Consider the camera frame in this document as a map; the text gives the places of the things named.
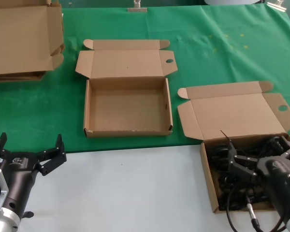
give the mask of white table surface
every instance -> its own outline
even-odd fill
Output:
[[[27,204],[33,218],[19,232],[231,232],[212,213],[199,146],[68,154],[37,176]],[[258,212],[270,231],[276,212]],[[239,232],[254,232],[246,212],[232,212]]]

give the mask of hole in box lid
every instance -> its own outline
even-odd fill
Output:
[[[281,106],[279,106],[278,110],[284,112],[284,111],[288,110],[288,107],[286,105],[281,105]]]

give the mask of metal clamp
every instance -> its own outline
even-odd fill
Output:
[[[286,12],[286,8],[282,7],[281,4],[284,2],[284,0],[277,0],[275,4],[268,2],[267,5],[273,9],[279,10],[281,12]]]
[[[129,12],[147,12],[147,8],[141,7],[141,0],[133,0],[134,1],[134,7],[128,8]]]

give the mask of stack of flattened cardboard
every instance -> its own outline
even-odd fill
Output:
[[[0,82],[40,80],[63,62],[61,6],[49,1],[0,0]]]

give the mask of cardboard box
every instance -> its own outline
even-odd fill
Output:
[[[85,40],[76,71],[87,80],[87,137],[169,135],[173,128],[166,75],[177,70],[166,40]]]
[[[61,5],[0,0],[0,82],[40,80],[63,62]]]
[[[207,154],[226,144],[223,131],[235,145],[245,148],[272,135],[288,136],[290,107],[270,82],[245,82],[181,88],[178,95],[190,101],[178,106],[184,134],[203,140],[201,159],[213,212],[219,212],[218,173],[210,170]],[[270,209],[261,203],[255,209]]]

